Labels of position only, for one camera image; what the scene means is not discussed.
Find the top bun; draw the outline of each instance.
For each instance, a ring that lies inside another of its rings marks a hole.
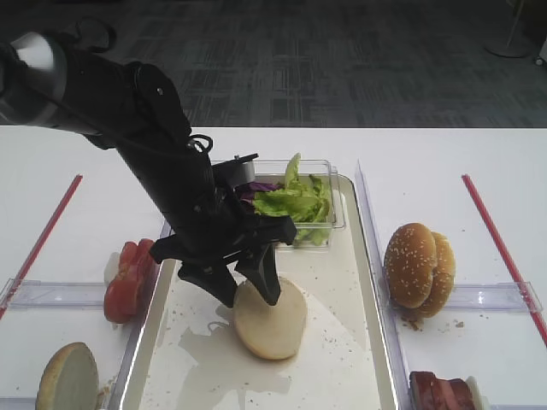
[[[437,266],[433,269],[433,285],[426,301],[415,310],[417,316],[431,318],[437,314],[448,301],[454,276],[456,275],[456,258],[447,237],[432,232],[437,248]]]
[[[398,228],[387,245],[384,266],[391,298],[405,308],[421,306],[431,293],[437,266],[431,231],[422,224]]]

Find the robotic arm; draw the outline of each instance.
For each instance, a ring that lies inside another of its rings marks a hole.
[[[156,241],[156,262],[182,261],[179,277],[233,305],[248,278],[274,305],[280,293],[273,244],[291,244],[290,217],[247,213],[233,188],[254,178],[248,155],[211,165],[211,138],[191,135],[173,83],[157,67],[120,65],[74,46],[66,33],[30,32],[0,43],[0,117],[9,124],[83,134],[116,149],[174,234]]]

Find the sesame seed bun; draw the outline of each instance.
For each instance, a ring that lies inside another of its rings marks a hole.
[[[437,252],[433,234],[422,224],[399,227],[387,245],[385,272],[391,298],[405,308],[418,308],[429,297]]]
[[[433,269],[433,285],[429,297],[415,313],[422,318],[431,318],[444,306],[454,286],[456,275],[456,259],[450,247],[448,238],[440,233],[432,232],[437,250],[437,266]]]
[[[84,343],[70,343],[50,359],[40,380],[36,410],[95,410],[98,372]]]
[[[308,307],[300,289],[279,278],[281,295],[275,306],[268,305],[249,281],[236,291],[233,322],[243,344],[255,355],[283,360],[300,349]]]

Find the metal tray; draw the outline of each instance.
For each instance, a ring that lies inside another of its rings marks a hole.
[[[273,363],[251,355],[231,311],[180,281],[173,262],[158,280],[119,408],[394,408],[356,193],[346,177],[340,194],[348,224],[333,231],[328,248],[277,254],[279,275],[308,302],[297,357]]]

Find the gray carpet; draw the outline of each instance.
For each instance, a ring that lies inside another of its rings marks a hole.
[[[504,0],[41,3],[0,36],[86,14],[119,30],[112,58],[167,72],[194,126],[547,127],[547,71],[481,47],[508,33]]]

